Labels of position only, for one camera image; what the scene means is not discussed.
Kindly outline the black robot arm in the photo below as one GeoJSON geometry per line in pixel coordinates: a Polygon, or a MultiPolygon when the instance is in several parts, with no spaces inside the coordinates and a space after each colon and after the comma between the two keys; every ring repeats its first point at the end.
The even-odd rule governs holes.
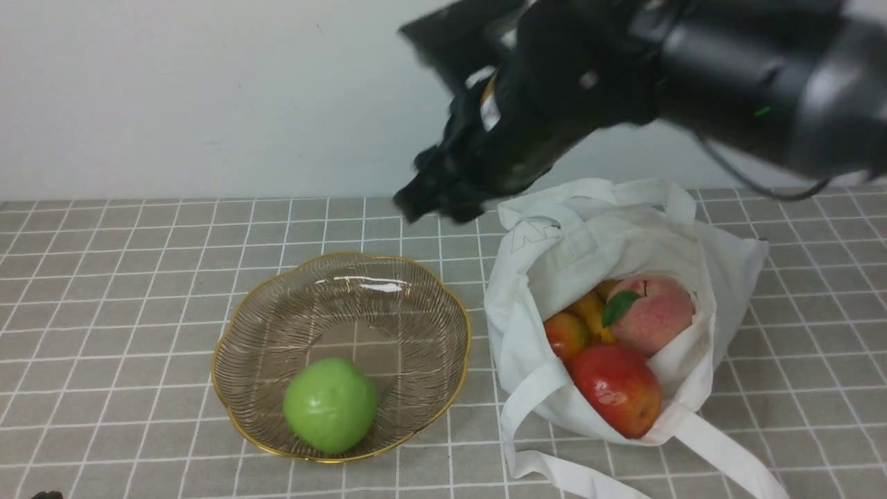
{"type": "Polygon", "coordinates": [[[457,1],[401,26],[453,94],[394,195],[465,224],[599,129],[662,118],[777,201],[885,175],[885,28],[843,1],[457,1]]]}

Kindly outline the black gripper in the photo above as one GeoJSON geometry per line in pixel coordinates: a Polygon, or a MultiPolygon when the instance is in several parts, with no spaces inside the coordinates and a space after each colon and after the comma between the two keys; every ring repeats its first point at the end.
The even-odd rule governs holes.
{"type": "Polygon", "coordinates": [[[640,1],[454,1],[399,26],[452,92],[440,142],[393,203],[463,225],[528,189],[599,128],[655,114],[640,1]]]}

